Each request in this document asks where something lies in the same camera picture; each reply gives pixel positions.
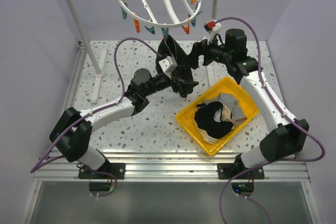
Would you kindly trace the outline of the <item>black pinstriped underwear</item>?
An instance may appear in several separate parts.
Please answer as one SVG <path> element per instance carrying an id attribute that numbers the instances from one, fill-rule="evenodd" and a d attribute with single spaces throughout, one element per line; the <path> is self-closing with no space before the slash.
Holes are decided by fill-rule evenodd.
<path id="1" fill-rule="evenodd" d="M 157 56 L 155 59 L 155 69 L 157 74 L 163 74 L 163 71 L 159 66 L 159 61 L 167 56 L 171 56 L 177 62 L 177 67 L 175 68 L 174 73 L 184 74 L 185 80 L 194 81 L 192 69 L 187 64 L 187 54 L 172 36 L 168 35 L 168 37 L 162 39 L 158 47 L 158 53 L 161 57 Z"/>

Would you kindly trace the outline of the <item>plain black underwear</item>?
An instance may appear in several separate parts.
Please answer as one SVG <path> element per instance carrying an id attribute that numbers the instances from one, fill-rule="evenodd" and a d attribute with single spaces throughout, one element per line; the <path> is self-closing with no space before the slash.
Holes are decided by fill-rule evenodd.
<path id="1" fill-rule="evenodd" d="M 220 120 L 222 108 L 220 102 L 202 103 L 196 106 L 194 125 L 203 140 L 209 144 L 215 144 L 235 128 L 234 123 Z"/>

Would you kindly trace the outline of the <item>beige underwear navy trim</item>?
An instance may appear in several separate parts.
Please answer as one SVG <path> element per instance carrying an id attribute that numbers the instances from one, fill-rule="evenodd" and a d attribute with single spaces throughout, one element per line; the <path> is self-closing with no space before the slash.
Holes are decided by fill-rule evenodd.
<path id="1" fill-rule="evenodd" d="M 220 120 L 222 122 L 233 123 L 231 110 L 226 105 L 223 105 L 221 115 L 220 115 Z"/>

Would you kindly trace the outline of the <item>grey striped underwear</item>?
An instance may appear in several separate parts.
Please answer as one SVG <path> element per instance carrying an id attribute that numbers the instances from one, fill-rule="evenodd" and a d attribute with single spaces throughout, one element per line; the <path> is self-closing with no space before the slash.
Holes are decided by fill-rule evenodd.
<path id="1" fill-rule="evenodd" d="M 227 106 L 231 112 L 231 119 L 234 123 L 242 124 L 247 120 L 247 116 L 244 114 L 241 106 L 239 105 L 238 99 L 235 98 L 234 95 L 228 93 L 220 93 L 215 98 L 204 100 L 205 104 L 209 104 L 212 102 L 220 102 L 222 105 Z"/>

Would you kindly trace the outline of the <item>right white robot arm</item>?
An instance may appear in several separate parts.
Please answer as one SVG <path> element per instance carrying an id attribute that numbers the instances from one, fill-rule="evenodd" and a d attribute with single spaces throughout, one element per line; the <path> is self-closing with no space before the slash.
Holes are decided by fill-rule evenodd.
<path id="1" fill-rule="evenodd" d="M 241 29 L 229 29 L 225 42 L 206 39 L 195 42 L 189 58 L 195 62 L 204 57 L 204 65 L 222 63 L 234 80 L 250 95 L 263 116 L 269 133 L 258 147 L 241 154 L 235 160 L 234 172 L 246 178 L 253 167 L 267 162 L 272 163 L 302 151 L 309 124 L 305 119 L 298 120 L 268 86 L 260 67 L 260 61 L 248 56 L 247 36 Z"/>

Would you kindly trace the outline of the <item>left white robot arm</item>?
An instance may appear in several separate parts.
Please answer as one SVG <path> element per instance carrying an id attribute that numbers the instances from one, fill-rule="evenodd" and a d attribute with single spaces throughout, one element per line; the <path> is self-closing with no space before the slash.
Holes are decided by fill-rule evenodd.
<path id="1" fill-rule="evenodd" d="M 148 69 L 139 69 L 125 93 L 116 100 L 88 110 L 66 109 L 49 139 L 68 162 L 82 163 L 97 178 L 104 178 L 109 172 L 108 161 L 99 150 L 89 145 L 92 133 L 114 121 L 142 112 L 149 104 L 148 96 L 152 94 L 172 88 L 185 98 L 197 85 L 193 78 L 168 77 L 164 73 L 152 76 Z"/>

